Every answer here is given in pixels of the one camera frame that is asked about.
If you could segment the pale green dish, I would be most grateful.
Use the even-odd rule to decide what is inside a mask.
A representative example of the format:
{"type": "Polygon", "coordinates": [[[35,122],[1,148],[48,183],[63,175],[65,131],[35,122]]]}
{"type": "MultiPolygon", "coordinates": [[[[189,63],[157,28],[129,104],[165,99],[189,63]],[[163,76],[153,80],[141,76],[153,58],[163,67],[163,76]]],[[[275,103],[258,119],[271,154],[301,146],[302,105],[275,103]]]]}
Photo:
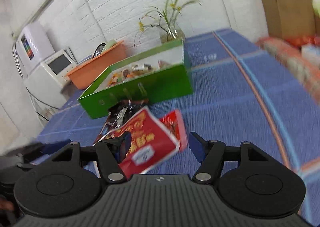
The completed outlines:
{"type": "Polygon", "coordinates": [[[105,46],[104,46],[104,48],[103,48],[103,51],[106,51],[106,50],[112,48],[112,47],[113,47],[114,45],[116,45],[116,44],[117,44],[117,41],[115,41],[114,39],[111,39],[110,41],[108,41],[108,42],[105,44],[105,46]]]}

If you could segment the brown paper bag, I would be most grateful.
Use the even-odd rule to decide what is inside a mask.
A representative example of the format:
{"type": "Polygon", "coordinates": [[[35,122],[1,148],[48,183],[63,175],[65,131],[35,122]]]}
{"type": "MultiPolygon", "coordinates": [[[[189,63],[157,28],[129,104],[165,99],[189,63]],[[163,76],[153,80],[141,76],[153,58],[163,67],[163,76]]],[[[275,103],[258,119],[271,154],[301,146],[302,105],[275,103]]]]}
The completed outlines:
{"type": "Polygon", "coordinates": [[[268,35],[293,39],[316,34],[312,0],[261,0],[268,35]]]}

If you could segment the plaid orange cloth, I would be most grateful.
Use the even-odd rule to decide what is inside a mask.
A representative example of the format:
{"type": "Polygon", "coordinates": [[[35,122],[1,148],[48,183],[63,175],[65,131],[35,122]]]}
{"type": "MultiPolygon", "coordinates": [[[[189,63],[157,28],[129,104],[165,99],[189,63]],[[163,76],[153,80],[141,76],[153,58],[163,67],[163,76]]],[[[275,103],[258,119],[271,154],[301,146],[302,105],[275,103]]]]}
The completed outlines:
{"type": "Polygon", "coordinates": [[[282,39],[264,37],[260,38],[256,44],[286,67],[319,105],[319,68],[317,66],[304,59],[300,50],[282,39]]]}

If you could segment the orange plastic basin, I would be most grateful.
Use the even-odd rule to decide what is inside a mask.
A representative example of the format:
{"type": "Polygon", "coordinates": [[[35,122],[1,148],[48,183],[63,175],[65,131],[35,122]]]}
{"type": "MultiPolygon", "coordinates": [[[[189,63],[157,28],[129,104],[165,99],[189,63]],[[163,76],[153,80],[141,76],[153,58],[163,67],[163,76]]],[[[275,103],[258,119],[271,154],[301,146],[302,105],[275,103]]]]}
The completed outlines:
{"type": "Polygon", "coordinates": [[[79,90],[87,89],[106,68],[127,57],[123,42],[117,42],[97,57],[78,65],[66,76],[79,90]]]}

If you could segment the large red snack bag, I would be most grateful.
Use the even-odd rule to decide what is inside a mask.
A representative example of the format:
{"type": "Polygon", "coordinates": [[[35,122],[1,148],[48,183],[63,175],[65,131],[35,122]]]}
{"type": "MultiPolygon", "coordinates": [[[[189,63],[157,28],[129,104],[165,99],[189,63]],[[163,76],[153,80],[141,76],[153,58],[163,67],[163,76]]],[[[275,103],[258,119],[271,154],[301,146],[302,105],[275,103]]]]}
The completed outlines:
{"type": "Polygon", "coordinates": [[[113,141],[129,132],[131,146],[120,156],[119,166],[125,177],[145,174],[157,164],[179,152],[180,140],[145,106],[123,126],[109,131],[99,141],[113,141]]]}

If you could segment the white water purifier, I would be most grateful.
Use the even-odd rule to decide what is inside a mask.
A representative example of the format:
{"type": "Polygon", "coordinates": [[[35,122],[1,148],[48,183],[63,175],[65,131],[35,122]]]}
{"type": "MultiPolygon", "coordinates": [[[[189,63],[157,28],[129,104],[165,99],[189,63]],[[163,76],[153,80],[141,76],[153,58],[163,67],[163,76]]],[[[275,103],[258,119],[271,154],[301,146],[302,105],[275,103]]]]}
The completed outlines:
{"type": "Polygon", "coordinates": [[[17,53],[27,76],[54,53],[53,46],[40,22],[25,26],[17,38],[17,53]]]}

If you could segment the green cardboard box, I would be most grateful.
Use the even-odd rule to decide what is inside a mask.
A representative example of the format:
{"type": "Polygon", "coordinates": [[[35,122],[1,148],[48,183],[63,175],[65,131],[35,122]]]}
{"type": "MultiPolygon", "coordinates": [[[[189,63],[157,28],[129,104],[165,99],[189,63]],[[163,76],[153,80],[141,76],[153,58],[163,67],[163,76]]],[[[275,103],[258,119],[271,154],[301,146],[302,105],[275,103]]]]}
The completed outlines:
{"type": "Polygon", "coordinates": [[[104,117],[122,100],[157,103],[193,93],[190,60],[180,39],[107,67],[78,98],[92,118],[104,117]]]}

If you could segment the metal bowl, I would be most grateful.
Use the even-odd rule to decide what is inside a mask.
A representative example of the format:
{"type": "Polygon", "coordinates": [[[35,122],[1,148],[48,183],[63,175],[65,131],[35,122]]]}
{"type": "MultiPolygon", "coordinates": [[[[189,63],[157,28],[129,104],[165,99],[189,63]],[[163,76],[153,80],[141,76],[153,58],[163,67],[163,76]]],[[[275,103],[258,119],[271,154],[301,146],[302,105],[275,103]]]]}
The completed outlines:
{"type": "Polygon", "coordinates": [[[106,45],[106,43],[99,44],[98,47],[95,49],[92,57],[95,58],[95,57],[99,56],[102,53],[105,45],[106,45]]]}

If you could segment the white appliance with screen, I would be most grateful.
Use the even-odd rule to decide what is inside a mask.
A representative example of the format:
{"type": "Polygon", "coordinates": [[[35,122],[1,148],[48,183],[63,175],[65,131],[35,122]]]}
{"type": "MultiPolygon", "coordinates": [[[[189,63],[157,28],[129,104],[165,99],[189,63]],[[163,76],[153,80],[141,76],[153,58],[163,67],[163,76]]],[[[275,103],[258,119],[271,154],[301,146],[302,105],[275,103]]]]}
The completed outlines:
{"type": "Polygon", "coordinates": [[[76,65],[71,49],[66,47],[39,63],[24,80],[24,85],[38,102],[60,109],[76,91],[67,76],[76,65]]]}

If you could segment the small red snack packet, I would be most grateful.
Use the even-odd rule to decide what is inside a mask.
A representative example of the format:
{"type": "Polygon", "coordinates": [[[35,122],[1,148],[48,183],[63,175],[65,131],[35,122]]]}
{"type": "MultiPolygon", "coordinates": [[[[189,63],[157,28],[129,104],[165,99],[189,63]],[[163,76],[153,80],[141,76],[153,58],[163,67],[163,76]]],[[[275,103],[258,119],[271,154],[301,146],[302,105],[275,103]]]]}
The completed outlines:
{"type": "Polygon", "coordinates": [[[179,152],[185,150],[188,146],[187,134],[184,126],[182,114],[179,109],[175,109],[159,119],[177,138],[180,143],[179,152]]]}

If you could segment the glass vase with flowers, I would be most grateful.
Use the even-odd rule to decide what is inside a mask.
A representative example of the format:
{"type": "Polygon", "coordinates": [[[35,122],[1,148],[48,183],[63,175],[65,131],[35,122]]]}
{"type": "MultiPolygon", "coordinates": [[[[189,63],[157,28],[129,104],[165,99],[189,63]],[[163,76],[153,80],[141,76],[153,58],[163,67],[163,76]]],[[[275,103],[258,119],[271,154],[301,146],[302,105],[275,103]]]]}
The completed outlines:
{"type": "Polygon", "coordinates": [[[180,3],[180,0],[166,0],[161,9],[156,6],[149,6],[149,10],[138,21],[138,31],[135,34],[133,45],[136,46],[144,33],[150,29],[159,29],[161,43],[176,39],[184,39],[185,34],[180,29],[177,19],[182,15],[183,9],[191,5],[201,5],[200,0],[187,0],[180,3]]]}

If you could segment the dark snack packet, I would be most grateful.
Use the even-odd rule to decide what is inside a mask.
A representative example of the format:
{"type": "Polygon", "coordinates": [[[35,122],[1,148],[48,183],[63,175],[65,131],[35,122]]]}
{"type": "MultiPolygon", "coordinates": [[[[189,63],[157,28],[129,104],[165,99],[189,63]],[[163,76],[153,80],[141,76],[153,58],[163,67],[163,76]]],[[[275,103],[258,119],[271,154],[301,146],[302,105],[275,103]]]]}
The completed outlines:
{"type": "Polygon", "coordinates": [[[148,105],[149,100],[122,100],[108,110],[108,116],[93,144],[102,139],[111,130],[123,126],[135,113],[148,105]]]}

